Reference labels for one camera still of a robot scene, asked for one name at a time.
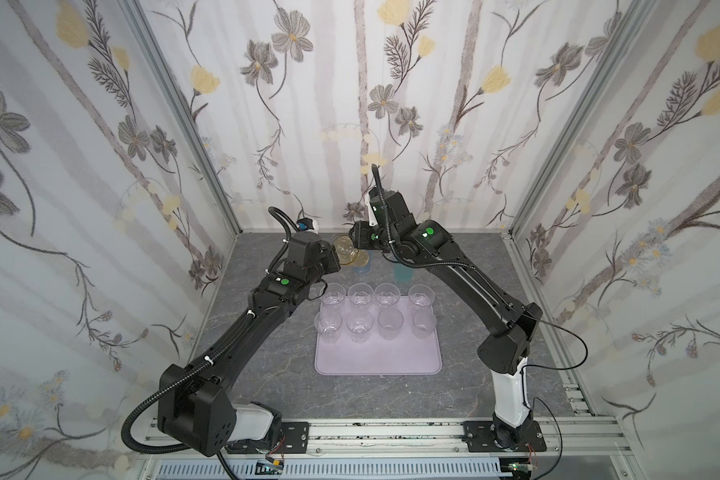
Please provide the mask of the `yellow transparent plastic cup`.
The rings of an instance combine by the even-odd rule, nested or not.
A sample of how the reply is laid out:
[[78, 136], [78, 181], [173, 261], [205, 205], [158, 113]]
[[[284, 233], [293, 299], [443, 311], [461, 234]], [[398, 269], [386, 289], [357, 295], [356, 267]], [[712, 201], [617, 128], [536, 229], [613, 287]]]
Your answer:
[[363, 268], [368, 265], [370, 257], [367, 251], [355, 247], [349, 235], [339, 235], [333, 241], [341, 266]]

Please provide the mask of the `clear plastic cup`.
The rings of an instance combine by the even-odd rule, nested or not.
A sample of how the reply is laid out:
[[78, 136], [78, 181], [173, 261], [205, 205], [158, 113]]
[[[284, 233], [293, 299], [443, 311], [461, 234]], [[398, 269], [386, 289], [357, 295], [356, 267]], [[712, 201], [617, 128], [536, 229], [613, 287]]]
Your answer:
[[339, 310], [345, 299], [345, 287], [339, 283], [329, 283], [321, 297], [321, 307], [328, 310]]

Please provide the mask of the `blue textured plastic cup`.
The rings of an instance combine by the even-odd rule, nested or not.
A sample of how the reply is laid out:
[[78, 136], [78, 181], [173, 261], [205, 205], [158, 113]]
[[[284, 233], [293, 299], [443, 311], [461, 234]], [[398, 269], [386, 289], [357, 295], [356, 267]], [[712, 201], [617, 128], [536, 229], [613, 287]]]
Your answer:
[[357, 275], [366, 275], [370, 272], [370, 270], [371, 270], [370, 262], [366, 262], [363, 265], [356, 265], [353, 267], [353, 271]]

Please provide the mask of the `teal textured plastic cup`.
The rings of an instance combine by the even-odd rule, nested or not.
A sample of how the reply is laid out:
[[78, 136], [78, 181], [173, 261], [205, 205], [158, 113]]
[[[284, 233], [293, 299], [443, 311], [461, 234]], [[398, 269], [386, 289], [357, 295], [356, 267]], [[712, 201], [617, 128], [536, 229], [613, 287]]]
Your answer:
[[414, 283], [415, 270], [400, 264], [393, 265], [394, 283], [409, 288]]

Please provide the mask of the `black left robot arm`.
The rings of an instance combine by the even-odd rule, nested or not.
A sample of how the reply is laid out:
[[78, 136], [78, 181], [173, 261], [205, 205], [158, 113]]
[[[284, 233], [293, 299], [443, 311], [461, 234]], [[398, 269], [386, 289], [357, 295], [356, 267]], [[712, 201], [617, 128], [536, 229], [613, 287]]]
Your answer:
[[[225, 334], [187, 365], [168, 367], [158, 391], [126, 417], [124, 445], [148, 455], [192, 449], [211, 457], [229, 443], [267, 437], [274, 413], [258, 404], [235, 405], [227, 390], [268, 336], [307, 301], [312, 286], [339, 270], [330, 242], [313, 231], [293, 234], [283, 269], [268, 273], [249, 292], [247, 309]], [[152, 405], [157, 406], [158, 430], [175, 444], [147, 445], [133, 436], [136, 420]]]

